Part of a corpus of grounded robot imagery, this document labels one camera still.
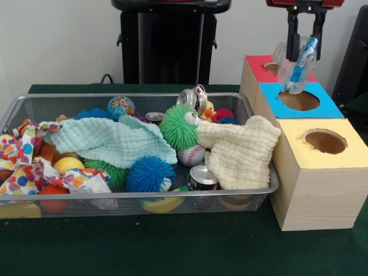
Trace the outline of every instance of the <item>orange ball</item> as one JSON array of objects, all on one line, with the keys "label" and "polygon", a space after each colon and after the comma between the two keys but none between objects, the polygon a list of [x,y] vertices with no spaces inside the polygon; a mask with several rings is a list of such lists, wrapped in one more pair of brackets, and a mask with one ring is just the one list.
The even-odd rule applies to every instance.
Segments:
[{"label": "orange ball", "polygon": [[[68,194],[69,190],[63,187],[48,185],[44,187],[41,194]],[[68,205],[67,200],[41,200],[42,208],[49,214],[59,214],[64,211]]]}]

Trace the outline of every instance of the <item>rubber duck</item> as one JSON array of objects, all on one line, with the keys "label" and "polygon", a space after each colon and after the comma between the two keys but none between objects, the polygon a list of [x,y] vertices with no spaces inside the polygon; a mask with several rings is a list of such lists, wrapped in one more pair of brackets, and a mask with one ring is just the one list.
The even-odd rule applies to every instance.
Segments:
[{"label": "rubber duck", "polygon": [[200,115],[202,120],[205,120],[207,122],[212,122],[211,117],[216,114],[216,111],[214,111],[213,103],[210,101],[207,102],[206,110]]}]

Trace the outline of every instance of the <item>dark green tablecloth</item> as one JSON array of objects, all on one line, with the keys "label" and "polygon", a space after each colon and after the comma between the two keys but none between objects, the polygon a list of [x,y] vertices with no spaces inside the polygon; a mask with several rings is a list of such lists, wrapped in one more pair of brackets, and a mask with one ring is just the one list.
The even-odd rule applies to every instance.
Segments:
[{"label": "dark green tablecloth", "polygon": [[[181,89],[33,86],[30,92]],[[239,87],[208,87],[216,90]],[[367,204],[349,230],[281,232],[267,199],[257,212],[7,220],[0,233],[0,275],[368,275]]]}]

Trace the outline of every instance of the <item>green spiky ball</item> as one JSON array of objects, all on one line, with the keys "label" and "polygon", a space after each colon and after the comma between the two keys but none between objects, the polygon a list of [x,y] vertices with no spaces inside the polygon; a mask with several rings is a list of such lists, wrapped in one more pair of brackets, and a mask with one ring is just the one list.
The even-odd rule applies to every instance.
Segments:
[{"label": "green spiky ball", "polygon": [[187,112],[198,114],[188,105],[175,105],[168,109],[160,124],[166,142],[176,151],[186,150],[197,145],[197,127],[184,119]]},{"label": "green spiky ball", "polygon": [[116,189],[123,186],[129,171],[127,168],[117,168],[109,163],[106,163],[105,161],[91,159],[85,159],[85,167],[93,168],[95,170],[105,170],[111,177],[108,183],[110,189]]}]

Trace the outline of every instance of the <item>metal mesh basket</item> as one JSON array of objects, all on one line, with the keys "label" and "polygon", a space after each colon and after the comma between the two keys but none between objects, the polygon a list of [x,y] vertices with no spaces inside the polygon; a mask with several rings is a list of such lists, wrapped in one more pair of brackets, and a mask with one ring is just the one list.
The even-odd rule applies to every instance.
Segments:
[{"label": "metal mesh basket", "polygon": [[[118,94],[43,94],[25,95],[15,99],[0,122],[2,133],[11,133],[29,118],[33,122],[54,121],[61,114],[75,117],[83,110],[105,109],[109,100]],[[119,94],[129,97],[140,114],[165,112],[176,103],[177,94]],[[208,94],[217,108],[233,111],[235,119],[245,124],[252,114],[249,103],[237,93]],[[187,185],[189,169],[179,165],[173,188]],[[207,213],[256,211],[267,194],[277,190],[278,177],[270,164],[270,183],[267,189],[179,191],[160,193],[66,194],[66,195],[2,195],[0,218],[12,217],[76,217],[122,216],[149,213]],[[102,210],[96,204],[115,203],[113,210]]]}]

